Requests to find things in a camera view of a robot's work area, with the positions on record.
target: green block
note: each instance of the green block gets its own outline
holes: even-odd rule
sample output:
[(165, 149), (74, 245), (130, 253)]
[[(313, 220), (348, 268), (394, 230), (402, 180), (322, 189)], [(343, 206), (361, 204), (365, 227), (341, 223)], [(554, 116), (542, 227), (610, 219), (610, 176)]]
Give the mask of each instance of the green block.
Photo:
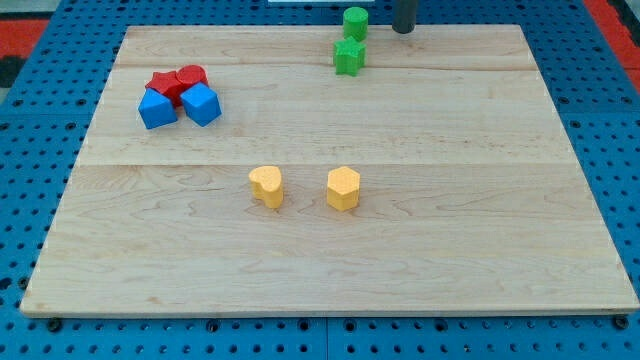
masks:
[(353, 36), (333, 43), (333, 64), (336, 74), (358, 75), (358, 70), (364, 66), (367, 45), (359, 43)]
[(367, 38), (367, 26), (369, 25), (369, 13), (361, 7), (350, 7), (342, 16), (344, 38), (353, 36), (357, 41)]

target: blue block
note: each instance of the blue block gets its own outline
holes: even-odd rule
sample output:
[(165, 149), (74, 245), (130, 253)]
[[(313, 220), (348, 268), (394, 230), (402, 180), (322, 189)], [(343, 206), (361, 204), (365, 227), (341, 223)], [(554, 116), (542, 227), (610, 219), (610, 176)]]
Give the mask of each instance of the blue block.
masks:
[(218, 94), (203, 83), (198, 83), (180, 95), (182, 105), (193, 121), (200, 126), (207, 126), (222, 115)]
[(138, 112), (149, 130), (178, 121), (171, 100), (153, 89), (147, 89), (144, 93)]

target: red surface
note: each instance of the red surface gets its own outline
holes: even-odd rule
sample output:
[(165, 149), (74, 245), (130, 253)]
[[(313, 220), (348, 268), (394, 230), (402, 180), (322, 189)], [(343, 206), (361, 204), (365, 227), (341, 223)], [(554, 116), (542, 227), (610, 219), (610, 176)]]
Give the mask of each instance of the red surface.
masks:
[(631, 40), (629, 29), (620, 22), (618, 11), (607, 0), (584, 0), (600, 31), (640, 92), (640, 48)]
[(178, 81), (183, 83), (187, 89), (199, 82), (209, 86), (207, 73), (198, 65), (187, 65), (178, 70)]
[(49, 20), (0, 20), (0, 58), (28, 58), (48, 24)]
[(171, 100), (173, 107), (182, 106), (180, 94), (186, 90), (186, 87), (178, 81), (177, 73), (175, 71), (169, 71), (166, 73), (154, 72), (153, 78), (147, 83), (147, 85), (145, 85), (145, 88), (151, 88), (168, 97)]

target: table surface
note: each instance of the table surface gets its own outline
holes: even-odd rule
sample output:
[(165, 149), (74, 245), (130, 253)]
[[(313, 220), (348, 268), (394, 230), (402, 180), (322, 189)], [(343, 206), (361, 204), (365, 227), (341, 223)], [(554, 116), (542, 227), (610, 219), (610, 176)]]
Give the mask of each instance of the table surface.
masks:
[[(519, 26), (132, 27), (22, 302), (29, 316), (606, 314), (638, 300)], [(224, 115), (144, 129), (153, 71)], [(278, 211), (249, 171), (280, 165)], [(361, 173), (360, 206), (324, 201)]]

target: red block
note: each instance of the red block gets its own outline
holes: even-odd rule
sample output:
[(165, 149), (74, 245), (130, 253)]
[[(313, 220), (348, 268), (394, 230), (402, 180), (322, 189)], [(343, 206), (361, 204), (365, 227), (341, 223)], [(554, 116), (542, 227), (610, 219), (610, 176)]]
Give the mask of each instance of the red block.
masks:
[(145, 88), (151, 88), (168, 97), (174, 108), (182, 106), (180, 94), (186, 90), (186, 87), (183, 83), (178, 81), (177, 73), (175, 71), (169, 71), (166, 73), (154, 72), (153, 78), (147, 83), (147, 85), (145, 85)]
[(209, 82), (207, 81), (207, 73), (201, 66), (198, 65), (187, 65), (183, 67), (182, 69), (178, 70), (177, 76), (178, 81), (185, 85), (187, 89), (199, 82), (209, 86)]

